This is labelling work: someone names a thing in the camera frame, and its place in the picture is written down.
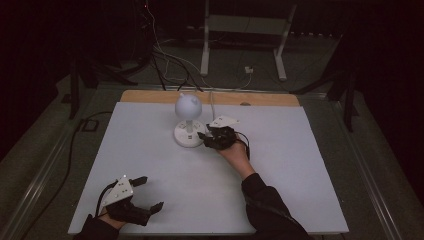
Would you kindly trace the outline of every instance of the white tabletop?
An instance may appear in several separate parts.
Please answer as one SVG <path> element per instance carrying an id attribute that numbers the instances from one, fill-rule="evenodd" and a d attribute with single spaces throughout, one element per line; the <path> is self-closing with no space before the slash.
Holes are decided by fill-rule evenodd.
<path id="1" fill-rule="evenodd" d="M 215 105 L 251 145 L 251 162 L 281 194 L 293 217 L 311 234 L 347 232 L 334 188 L 302 107 Z M 209 105 L 199 120 L 212 121 Z M 81 195 L 69 233 L 94 214 L 101 191 L 115 179 L 147 176 L 134 188 L 135 206 L 163 209 L 147 226 L 127 224 L 121 234 L 215 235 L 253 233 L 236 172 L 213 149 L 183 148 L 173 139 L 181 119 L 174 104 L 117 103 Z"/>

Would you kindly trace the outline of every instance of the white ball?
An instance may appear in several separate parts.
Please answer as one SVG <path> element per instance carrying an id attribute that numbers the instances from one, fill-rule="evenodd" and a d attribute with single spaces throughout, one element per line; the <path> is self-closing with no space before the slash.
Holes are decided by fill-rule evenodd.
<path id="1" fill-rule="evenodd" d="M 175 103 L 175 113 L 184 120 L 194 120 L 202 114 L 202 102 L 191 94 L 180 94 Z"/>

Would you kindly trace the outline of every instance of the black jacket sleeve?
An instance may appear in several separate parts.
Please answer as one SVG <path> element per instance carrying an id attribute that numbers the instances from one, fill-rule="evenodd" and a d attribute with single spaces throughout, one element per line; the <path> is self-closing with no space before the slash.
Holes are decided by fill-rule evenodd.
<path id="1" fill-rule="evenodd" d="M 75 235 L 74 240 L 115 240 L 118 235 L 119 230 L 102 220 L 88 215 L 81 232 Z"/>
<path id="2" fill-rule="evenodd" d="M 303 227 L 290 215 L 278 191 L 266 186 L 254 173 L 242 182 L 246 199 L 246 213 L 256 229 L 251 239 L 310 240 Z"/>

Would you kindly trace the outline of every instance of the robotic hand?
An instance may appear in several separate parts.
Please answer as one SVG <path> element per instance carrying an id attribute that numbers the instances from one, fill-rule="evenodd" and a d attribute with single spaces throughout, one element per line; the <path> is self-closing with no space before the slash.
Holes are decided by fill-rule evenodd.
<path id="1" fill-rule="evenodd" d="M 206 124 L 211 137 L 198 132 L 199 138 L 203 140 L 206 147 L 216 150 L 224 150 L 231 147 L 237 141 L 237 135 L 231 127 L 216 128 Z"/>
<path id="2" fill-rule="evenodd" d="M 146 182 L 147 177 L 130 180 L 124 175 L 119 181 L 109 184 L 100 195 L 99 202 L 97 203 L 96 216 L 98 216 L 100 201 L 103 195 L 108 189 L 113 188 L 103 200 L 103 207 L 106 208 L 109 216 L 118 221 L 146 226 L 150 216 L 159 212 L 163 206 L 163 202 L 160 202 L 147 210 L 136 207 L 131 203 L 134 193 L 132 186 L 137 187 Z"/>
<path id="3" fill-rule="evenodd" d="M 206 127 L 209 130 L 208 135 L 210 136 L 201 132 L 198 132 L 197 135 L 200 139 L 203 140 L 203 143 L 206 147 L 210 147 L 216 150 L 225 150 L 231 147 L 235 142 L 240 142 L 246 147 L 246 154 L 247 157 L 250 159 L 249 140 L 244 134 L 236 132 L 233 128 L 229 127 L 229 125 L 238 122 L 238 120 L 231 119 L 225 116 L 220 116 L 211 124 L 206 124 Z M 240 134 L 244 138 L 246 138 L 247 143 L 238 138 L 237 134 Z"/>

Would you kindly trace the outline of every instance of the wooden table edge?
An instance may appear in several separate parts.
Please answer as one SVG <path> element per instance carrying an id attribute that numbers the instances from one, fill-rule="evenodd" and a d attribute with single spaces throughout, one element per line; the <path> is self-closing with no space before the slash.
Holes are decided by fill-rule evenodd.
<path id="1" fill-rule="evenodd" d="M 181 93 L 199 97 L 203 104 L 252 105 L 252 106 L 300 106 L 293 94 L 248 93 L 248 92 L 200 92 L 200 91 L 162 91 L 126 90 L 121 102 L 175 103 Z"/>

